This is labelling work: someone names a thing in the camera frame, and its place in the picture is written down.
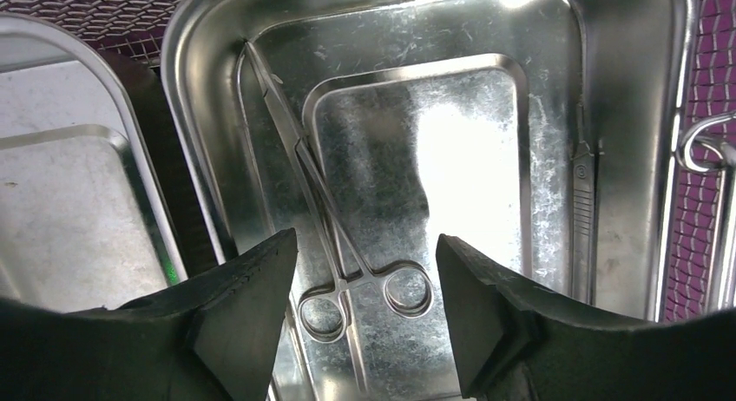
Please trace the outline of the perforated steel instrument tray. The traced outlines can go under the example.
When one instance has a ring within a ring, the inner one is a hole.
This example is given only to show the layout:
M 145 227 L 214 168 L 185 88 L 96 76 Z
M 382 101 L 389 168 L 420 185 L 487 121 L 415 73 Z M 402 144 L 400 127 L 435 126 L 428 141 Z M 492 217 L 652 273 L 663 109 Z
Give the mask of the perforated steel instrument tray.
M 117 309 L 292 228 L 263 400 L 464 398 L 437 268 L 456 236 L 574 299 L 571 147 L 597 147 L 595 302 L 664 320 L 699 0 L 1 0 L 1 301 Z M 264 54 L 371 267 L 420 263 L 404 319 L 373 285 L 317 342 L 332 282 L 244 54 Z

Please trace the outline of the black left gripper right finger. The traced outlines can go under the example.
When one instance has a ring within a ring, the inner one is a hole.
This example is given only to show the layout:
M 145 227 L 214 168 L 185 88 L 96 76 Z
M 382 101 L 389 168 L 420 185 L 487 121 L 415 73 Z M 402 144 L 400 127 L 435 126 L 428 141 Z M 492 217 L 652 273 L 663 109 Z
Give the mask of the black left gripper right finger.
M 460 392 L 480 400 L 732 400 L 735 312 L 654 323 L 557 293 L 456 236 L 437 268 Z

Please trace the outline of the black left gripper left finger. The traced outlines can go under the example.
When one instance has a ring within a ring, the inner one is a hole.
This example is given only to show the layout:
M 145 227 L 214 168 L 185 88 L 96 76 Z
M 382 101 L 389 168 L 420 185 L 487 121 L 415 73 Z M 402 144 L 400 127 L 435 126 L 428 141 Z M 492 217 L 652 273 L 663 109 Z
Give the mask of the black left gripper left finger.
M 294 229 L 108 310 L 1 301 L 4 400 L 263 400 L 298 256 Z

